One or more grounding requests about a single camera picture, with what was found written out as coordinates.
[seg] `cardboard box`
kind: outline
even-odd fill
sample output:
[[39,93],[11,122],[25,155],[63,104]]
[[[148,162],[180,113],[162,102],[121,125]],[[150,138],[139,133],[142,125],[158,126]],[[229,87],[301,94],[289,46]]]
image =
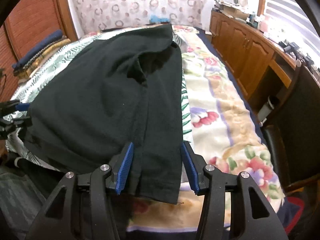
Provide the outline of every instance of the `cardboard box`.
[[217,7],[223,14],[225,14],[228,17],[233,17],[233,18],[239,18],[243,20],[247,20],[249,18],[248,13],[244,13],[239,9],[237,9],[234,5],[227,5],[225,2],[219,2],[216,0],[215,7]]
[[223,7],[221,12],[227,16],[232,16],[233,18],[239,18],[239,19],[243,19],[246,20],[247,18],[249,18],[250,14],[248,13],[244,13],[236,8],[233,7],[229,7],[226,5],[220,5],[220,7]]

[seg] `black chair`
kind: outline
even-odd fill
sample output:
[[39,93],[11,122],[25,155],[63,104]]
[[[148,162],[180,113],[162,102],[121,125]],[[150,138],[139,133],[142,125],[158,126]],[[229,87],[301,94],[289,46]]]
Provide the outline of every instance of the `black chair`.
[[262,133],[285,192],[320,178],[320,85],[306,67],[296,68],[287,96]]
[[311,240],[320,239],[320,204],[318,204],[316,210],[312,214],[308,225],[303,232],[295,240]]

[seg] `window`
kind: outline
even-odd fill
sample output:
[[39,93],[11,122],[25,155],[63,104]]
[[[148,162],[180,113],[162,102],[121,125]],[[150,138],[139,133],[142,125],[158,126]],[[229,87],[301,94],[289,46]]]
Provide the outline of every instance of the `window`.
[[295,0],[266,0],[264,15],[281,20],[291,29],[288,31],[288,40],[297,43],[320,67],[320,38]]

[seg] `wooden cabinet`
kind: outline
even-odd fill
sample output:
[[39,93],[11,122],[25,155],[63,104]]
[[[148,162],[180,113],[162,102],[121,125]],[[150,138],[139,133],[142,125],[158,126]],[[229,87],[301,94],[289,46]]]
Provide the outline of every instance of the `wooden cabinet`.
[[212,33],[212,44],[214,46],[217,45],[217,41],[218,41],[219,20],[220,20],[220,15],[213,14],[210,21],[210,32]]
[[228,51],[230,48],[230,39],[232,37],[233,27],[230,20],[227,17],[223,17],[219,23],[219,31],[217,37],[216,49],[223,57],[223,59],[228,62]]
[[274,50],[258,37],[252,36],[245,53],[245,62],[237,81],[248,99],[257,88]]
[[233,30],[232,36],[229,40],[230,46],[227,58],[231,72],[235,78],[238,78],[247,57],[246,52],[251,37],[250,33],[241,26],[233,24],[232,28]]
[[269,95],[277,94],[283,84],[289,87],[295,60],[263,33],[215,10],[211,14],[210,30],[214,48],[255,111],[260,110]]

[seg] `metal screw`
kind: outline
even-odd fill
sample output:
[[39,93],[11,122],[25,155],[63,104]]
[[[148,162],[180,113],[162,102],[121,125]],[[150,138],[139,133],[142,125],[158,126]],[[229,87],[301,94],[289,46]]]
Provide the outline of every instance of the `metal screw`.
[[107,171],[107,170],[109,170],[109,168],[110,168],[110,166],[108,164],[103,164],[103,165],[100,166],[100,169],[102,171]]
[[206,169],[207,171],[214,171],[214,166],[211,165],[211,164],[208,164],[208,165],[205,166],[205,169]]
[[66,174],[66,177],[68,179],[71,179],[75,174],[72,172],[72,171],[69,171],[67,174]]
[[250,176],[249,173],[247,173],[246,171],[241,172],[241,177],[247,179],[249,178],[249,176]]

